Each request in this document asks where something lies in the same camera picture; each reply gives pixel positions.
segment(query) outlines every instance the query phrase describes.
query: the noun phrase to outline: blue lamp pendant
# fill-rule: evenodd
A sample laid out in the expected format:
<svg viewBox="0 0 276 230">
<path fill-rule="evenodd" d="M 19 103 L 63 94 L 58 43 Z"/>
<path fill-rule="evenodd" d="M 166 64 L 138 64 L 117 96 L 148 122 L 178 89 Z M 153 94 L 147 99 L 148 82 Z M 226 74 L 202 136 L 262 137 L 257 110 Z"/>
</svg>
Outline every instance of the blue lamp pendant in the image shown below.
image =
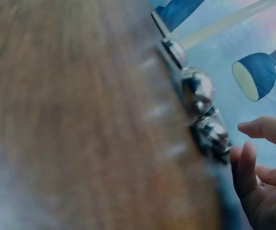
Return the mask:
<svg viewBox="0 0 276 230">
<path fill-rule="evenodd" d="M 276 51 L 255 53 L 234 63 L 232 71 L 244 94 L 254 102 L 265 97 L 276 81 Z"/>
</svg>

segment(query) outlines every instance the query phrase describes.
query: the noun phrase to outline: fingernail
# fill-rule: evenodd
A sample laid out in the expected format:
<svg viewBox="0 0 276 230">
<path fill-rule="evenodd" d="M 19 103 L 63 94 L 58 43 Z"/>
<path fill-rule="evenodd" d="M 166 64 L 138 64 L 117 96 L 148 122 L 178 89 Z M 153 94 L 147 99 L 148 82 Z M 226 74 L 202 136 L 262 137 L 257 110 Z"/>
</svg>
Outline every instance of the fingernail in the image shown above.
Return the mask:
<svg viewBox="0 0 276 230">
<path fill-rule="evenodd" d="M 239 123 L 239 124 L 238 124 L 238 128 L 241 128 L 241 127 L 247 125 L 248 123 L 249 123 L 249 122 L 242 122 L 242 123 Z"/>
</svg>

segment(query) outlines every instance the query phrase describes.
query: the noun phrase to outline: lamp shade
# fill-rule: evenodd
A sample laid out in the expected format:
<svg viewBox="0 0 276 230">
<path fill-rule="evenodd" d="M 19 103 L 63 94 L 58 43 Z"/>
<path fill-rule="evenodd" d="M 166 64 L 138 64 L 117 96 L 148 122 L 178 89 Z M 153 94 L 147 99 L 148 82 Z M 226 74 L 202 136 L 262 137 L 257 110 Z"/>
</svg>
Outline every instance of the lamp shade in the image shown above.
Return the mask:
<svg viewBox="0 0 276 230">
<path fill-rule="evenodd" d="M 171 0 L 167 6 L 159 6 L 156 12 L 166 24 L 169 31 L 173 31 L 188 18 L 204 0 Z"/>
<path fill-rule="evenodd" d="M 232 71 L 244 94 L 252 101 L 265 97 L 276 81 L 276 51 L 255 53 L 234 63 Z"/>
</svg>

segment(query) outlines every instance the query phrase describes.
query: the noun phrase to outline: finger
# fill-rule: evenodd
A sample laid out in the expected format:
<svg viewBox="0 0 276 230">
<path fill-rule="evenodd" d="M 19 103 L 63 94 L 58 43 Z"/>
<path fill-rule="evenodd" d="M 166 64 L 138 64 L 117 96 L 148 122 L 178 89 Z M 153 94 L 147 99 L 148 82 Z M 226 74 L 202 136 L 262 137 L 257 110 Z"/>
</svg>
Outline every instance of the finger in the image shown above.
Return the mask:
<svg viewBox="0 0 276 230">
<path fill-rule="evenodd" d="M 256 149 L 251 142 L 246 142 L 243 146 L 237 169 L 237 187 L 240 196 L 245 196 L 257 186 L 255 162 Z"/>
<path fill-rule="evenodd" d="M 265 138 L 276 144 L 276 117 L 262 116 L 254 121 L 241 123 L 238 130 L 251 138 Z"/>
<path fill-rule="evenodd" d="M 257 184 L 255 173 L 256 149 L 250 142 L 244 144 L 237 169 L 237 195 L 249 220 L 267 196 L 265 188 Z"/>
<path fill-rule="evenodd" d="M 233 146 L 230 150 L 230 165 L 232 170 L 232 176 L 233 176 L 233 184 L 235 191 L 237 192 L 237 168 L 238 168 L 238 162 L 240 159 L 240 155 L 242 152 L 242 147 L 240 146 Z"/>
<path fill-rule="evenodd" d="M 276 186 L 276 169 L 267 166 L 256 166 L 256 174 L 265 184 Z"/>
</svg>

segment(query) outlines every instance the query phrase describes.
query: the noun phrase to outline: blue fabric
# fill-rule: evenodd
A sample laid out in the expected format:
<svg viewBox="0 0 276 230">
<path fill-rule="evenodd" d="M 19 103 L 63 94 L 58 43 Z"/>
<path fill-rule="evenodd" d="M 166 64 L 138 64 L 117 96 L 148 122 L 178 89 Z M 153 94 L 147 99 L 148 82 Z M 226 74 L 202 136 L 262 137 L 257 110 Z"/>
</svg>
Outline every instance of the blue fabric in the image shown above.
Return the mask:
<svg viewBox="0 0 276 230">
<path fill-rule="evenodd" d="M 159 6 L 156 12 L 170 31 L 188 18 L 204 0 L 171 0 L 166 7 Z"/>
</svg>

